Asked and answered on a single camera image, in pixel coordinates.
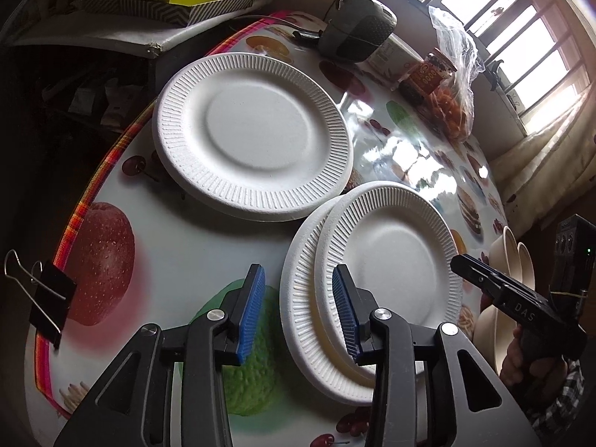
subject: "hand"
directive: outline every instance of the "hand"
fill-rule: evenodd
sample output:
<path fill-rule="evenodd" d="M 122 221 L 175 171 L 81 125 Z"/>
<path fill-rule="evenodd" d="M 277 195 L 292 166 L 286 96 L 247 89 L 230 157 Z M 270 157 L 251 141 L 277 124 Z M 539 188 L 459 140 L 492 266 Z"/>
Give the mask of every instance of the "hand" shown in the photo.
<path fill-rule="evenodd" d="M 522 327 L 513 330 L 513 341 L 507 348 L 507 355 L 499 378 L 507 388 L 511 388 L 523 380 L 523 354 L 520 346 Z M 530 375 L 536 378 L 546 378 L 540 393 L 540 403 L 550 405 L 561 393 L 561 388 L 567 377 L 567 363 L 563 358 L 540 358 L 530 365 Z"/>

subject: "white paper plate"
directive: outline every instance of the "white paper plate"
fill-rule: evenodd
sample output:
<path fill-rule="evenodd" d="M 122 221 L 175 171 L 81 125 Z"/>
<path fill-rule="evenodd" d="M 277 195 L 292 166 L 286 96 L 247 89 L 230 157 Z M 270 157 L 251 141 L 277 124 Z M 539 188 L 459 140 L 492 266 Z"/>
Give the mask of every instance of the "white paper plate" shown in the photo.
<path fill-rule="evenodd" d="M 223 53 L 183 68 L 163 89 L 153 137 L 172 177 L 229 215 L 306 217 L 341 193 L 352 143 L 329 95 L 291 65 Z"/>
<path fill-rule="evenodd" d="M 302 374 L 338 402 L 370 405 L 374 381 L 344 365 L 322 329 L 314 298 L 319 234 L 339 199 L 333 198 L 312 212 L 294 236 L 281 272 L 279 312 L 285 341 Z"/>
<path fill-rule="evenodd" d="M 455 254 L 447 224 L 411 188 L 371 182 L 348 192 L 324 223 L 314 276 L 321 322 L 345 363 L 374 376 L 374 367 L 355 365 L 346 351 L 332 293 L 337 264 L 347 264 L 356 286 L 371 291 L 380 307 L 436 328 L 460 313 L 461 278 L 449 267 Z"/>

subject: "black binder clip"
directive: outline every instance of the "black binder clip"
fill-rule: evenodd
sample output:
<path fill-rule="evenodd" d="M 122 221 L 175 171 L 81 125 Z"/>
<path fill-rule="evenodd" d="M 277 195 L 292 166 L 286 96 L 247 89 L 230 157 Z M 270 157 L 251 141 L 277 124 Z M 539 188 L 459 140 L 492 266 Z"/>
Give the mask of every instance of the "black binder clip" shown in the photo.
<path fill-rule="evenodd" d="M 20 280 L 8 273 L 8 261 L 11 258 L 14 258 L 19 269 L 29 276 L 31 284 L 38 286 L 35 297 L 29 294 Z M 33 306 L 29 314 L 29 322 L 58 349 L 70 303 L 75 295 L 76 284 L 50 260 L 47 260 L 43 266 L 40 261 L 37 261 L 29 272 L 21 265 L 14 249 L 10 249 L 4 257 L 4 275 L 19 284 L 31 299 Z"/>

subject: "plaid sleeve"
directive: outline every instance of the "plaid sleeve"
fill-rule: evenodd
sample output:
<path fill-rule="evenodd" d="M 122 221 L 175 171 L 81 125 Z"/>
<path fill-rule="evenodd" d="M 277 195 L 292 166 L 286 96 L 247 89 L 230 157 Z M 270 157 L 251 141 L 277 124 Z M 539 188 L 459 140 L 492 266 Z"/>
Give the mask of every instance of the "plaid sleeve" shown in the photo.
<path fill-rule="evenodd" d="M 526 416 L 541 439 L 564 430 L 575 419 L 583 393 L 583 375 L 579 361 L 568 362 L 567 378 L 561 394 L 546 410 L 529 409 Z"/>

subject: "stack of bowls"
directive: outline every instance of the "stack of bowls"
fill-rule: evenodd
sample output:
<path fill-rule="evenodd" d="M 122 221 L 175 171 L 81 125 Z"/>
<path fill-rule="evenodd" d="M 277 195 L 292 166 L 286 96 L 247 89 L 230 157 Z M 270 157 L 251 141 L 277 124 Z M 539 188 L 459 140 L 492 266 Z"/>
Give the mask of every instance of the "stack of bowls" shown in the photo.
<path fill-rule="evenodd" d="M 503 234 L 491 245 L 489 264 L 493 269 L 523 283 L 530 289 L 535 288 L 534 267 L 530 253 L 523 243 L 517 243 L 509 227 L 505 227 Z M 493 305 L 482 311 L 476 322 L 474 346 L 497 374 L 501 372 L 516 325 L 513 319 Z"/>

